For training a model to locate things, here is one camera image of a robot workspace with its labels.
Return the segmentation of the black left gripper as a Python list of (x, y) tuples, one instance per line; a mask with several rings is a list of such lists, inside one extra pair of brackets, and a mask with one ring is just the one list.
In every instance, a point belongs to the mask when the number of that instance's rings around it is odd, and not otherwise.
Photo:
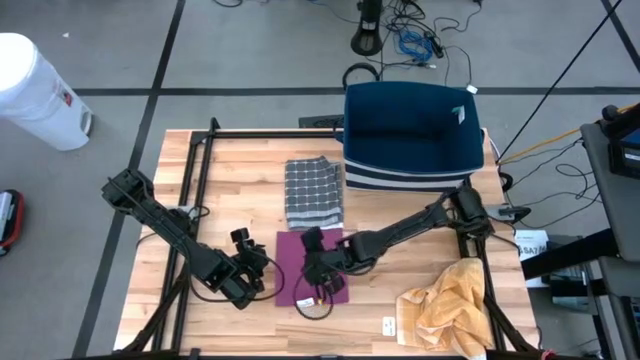
[[(252, 239), (247, 228), (236, 229), (230, 233), (230, 236), (238, 253), (251, 249)], [(255, 245), (252, 253), (254, 257), (236, 258), (239, 274), (234, 277), (234, 282), (241, 289), (241, 293), (233, 296), (234, 306), (248, 306), (265, 290), (262, 277), (271, 259), (264, 245)]]

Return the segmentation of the black desk crossbar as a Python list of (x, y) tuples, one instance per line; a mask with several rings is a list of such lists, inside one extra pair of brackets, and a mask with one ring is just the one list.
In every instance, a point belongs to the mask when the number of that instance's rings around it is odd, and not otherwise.
[(577, 266), (604, 256), (617, 256), (619, 248), (611, 229), (605, 229), (587, 237), (556, 248), (547, 247), (539, 255), (522, 262), (526, 280), (542, 277), (554, 271)]

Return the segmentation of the magenta towel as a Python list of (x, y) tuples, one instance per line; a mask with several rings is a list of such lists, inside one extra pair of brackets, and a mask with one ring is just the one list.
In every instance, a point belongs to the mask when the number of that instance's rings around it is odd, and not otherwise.
[[(276, 239), (276, 263), (281, 267), (284, 273), (284, 288), (276, 296), (275, 304), (279, 307), (288, 307), (294, 305), (294, 285), (301, 275), (304, 263), (305, 249), (302, 242), (303, 231), (278, 232)], [(322, 243), (325, 248), (335, 247), (336, 242), (342, 238), (343, 230), (334, 228), (322, 230)], [(348, 280), (346, 276), (340, 275), (345, 282), (345, 288), (333, 295), (334, 304), (344, 304), (349, 302)], [(276, 274), (276, 290), (278, 290), (283, 281), (279, 272)], [(312, 285), (309, 285), (304, 279), (301, 280), (297, 288), (296, 300), (306, 300), (311, 297), (317, 298), (316, 291)]]

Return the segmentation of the yellow checked towel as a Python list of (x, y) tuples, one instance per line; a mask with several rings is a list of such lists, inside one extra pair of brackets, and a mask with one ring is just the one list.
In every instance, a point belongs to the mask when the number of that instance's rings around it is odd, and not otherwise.
[(396, 299), (397, 343), (487, 360), (486, 350), (494, 342), (484, 296), (482, 261), (465, 258), (452, 264), (432, 285), (409, 289)]

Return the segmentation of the white trash bin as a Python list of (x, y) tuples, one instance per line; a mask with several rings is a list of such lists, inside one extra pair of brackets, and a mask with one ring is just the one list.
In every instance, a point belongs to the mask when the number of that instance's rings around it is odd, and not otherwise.
[(0, 33), (0, 119), (59, 151), (71, 151), (89, 142), (94, 118), (28, 37)]

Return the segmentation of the black table frame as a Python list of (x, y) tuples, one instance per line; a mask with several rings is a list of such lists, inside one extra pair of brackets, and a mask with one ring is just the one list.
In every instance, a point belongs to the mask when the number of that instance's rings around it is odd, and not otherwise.
[[(484, 166), (471, 175), (470, 184), (479, 191), (485, 205), (498, 205), (504, 198), (492, 148), (485, 131)], [(196, 200), (197, 181), (204, 164), (204, 148), (198, 141), (205, 130), (167, 130), (154, 179), (155, 196), (165, 205), (179, 200), (179, 190), (187, 162), (194, 160), (191, 180), (184, 180), (187, 200)], [(290, 159), (324, 155), (342, 160), (342, 144), (331, 129), (215, 130), (212, 150), (201, 196), (211, 213), (201, 219), (198, 239), (216, 248), (235, 253), (230, 232), (248, 228), (257, 242), (264, 244), (275, 259), (276, 235), (285, 231), (284, 164)], [(435, 193), (403, 193), (345, 190), (344, 233), (378, 230), (419, 210), (438, 197)], [(541, 351), (524, 275), (513, 245), (490, 236), (484, 247), (491, 275), (493, 296), (533, 355), (516, 352), (504, 331), (500, 349), (505, 359), (540, 359)], [(127, 298), (114, 347), (124, 348), (142, 329), (159, 304), (165, 270), (169, 270), (169, 246), (150, 237), (137, 248)], [(397, 344), (383, 335), (384, 318), (395, 317), (396, 298), (410, 288), (435, 282), (449, 265), (458, 261), (460, 247), (454, 230), (432, 230), (390, 249), (376, 267), (363, 276), (348, 280), (349, 301), (335, 305), (324, 320), (304, 319), (294, 307), (279, 307), (275, 298), (255, 302), (245, 310), (231, 304), (198, 300), (189, 290), (176, 299), (165, 321), (161, 345), (164, 353), (177, 352), (180, 360), (199, 349), (199, 360), (252, 357), (311, 356), (356, 360), (382, 359), (463, 360), (455, 352), (427, 352), (423, 348)]]

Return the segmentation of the white paper sheet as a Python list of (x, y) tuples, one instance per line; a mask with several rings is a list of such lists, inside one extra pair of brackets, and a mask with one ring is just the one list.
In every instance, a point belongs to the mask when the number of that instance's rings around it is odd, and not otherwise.
[(515, 243), (519, 247), (519, 259), (521, 262), (540, 255), (547, 250), (549, 240), (545, 230), (518, 229), (515, 233)]

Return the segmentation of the black monitor box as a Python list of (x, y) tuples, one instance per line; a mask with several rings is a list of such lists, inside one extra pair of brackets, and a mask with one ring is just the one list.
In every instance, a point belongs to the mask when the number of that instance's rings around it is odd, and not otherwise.
[(640, 180), (640, 103), (626, 110), (608, 105), (598, 124), (608, 139), (610, 171)]

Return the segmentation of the grey white-checked towel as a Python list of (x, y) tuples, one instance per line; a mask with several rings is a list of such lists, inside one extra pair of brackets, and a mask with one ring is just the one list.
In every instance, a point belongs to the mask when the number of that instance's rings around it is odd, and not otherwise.
[(342, 228), (342, 169), (320, 156), (285, 165), (285, 217), (290, 230)]

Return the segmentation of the black floor stand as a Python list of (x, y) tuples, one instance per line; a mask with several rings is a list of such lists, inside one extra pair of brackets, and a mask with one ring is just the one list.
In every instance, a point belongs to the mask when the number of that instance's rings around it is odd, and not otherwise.
[(382, 0), (361, 0), (357, 8), (360, 19), (350, 41), (351, 49), (361, 56), (376, 55), (383, 48), (379, 30)]

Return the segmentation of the grey desk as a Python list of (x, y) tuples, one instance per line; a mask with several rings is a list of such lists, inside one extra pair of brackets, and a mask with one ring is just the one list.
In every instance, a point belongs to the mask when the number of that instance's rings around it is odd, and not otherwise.
[(619, 254), (640, 262), (640, 180), (610, 171), (609, 142), (597, 124), (584, 124), (580, 131)]

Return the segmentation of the navy white striped basket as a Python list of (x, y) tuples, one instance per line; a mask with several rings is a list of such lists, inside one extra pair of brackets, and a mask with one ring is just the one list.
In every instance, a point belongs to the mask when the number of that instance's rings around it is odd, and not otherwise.
[[(461, 105), (466, 119), (459, 124), (452, 109)], [(352, 189), (444, 192), (484, 167), (484, 131), (467, 90), (398, 81), (349, 85), (336, 139)]]

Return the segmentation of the red black device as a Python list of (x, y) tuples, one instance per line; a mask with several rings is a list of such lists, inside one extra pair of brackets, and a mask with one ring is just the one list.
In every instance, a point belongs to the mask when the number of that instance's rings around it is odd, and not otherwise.
[(25, 201), (20, 192), (0, 191), (0, 257), (7, 255), (20, 237), (24, 213)]

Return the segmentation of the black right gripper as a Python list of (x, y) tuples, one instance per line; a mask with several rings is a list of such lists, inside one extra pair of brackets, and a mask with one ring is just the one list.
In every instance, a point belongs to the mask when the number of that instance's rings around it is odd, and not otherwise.
[(319, 227), (312, 227), (301, 235), (305, 252), (308, 253), (308, 267), (303, 269), (302, 275), (309, 285), (322, 285), (324, 278), (332, 273), (360, 274), (356, 267), (348, 263), (349, 258), (342, 248), (326, 250), (323, 239)]

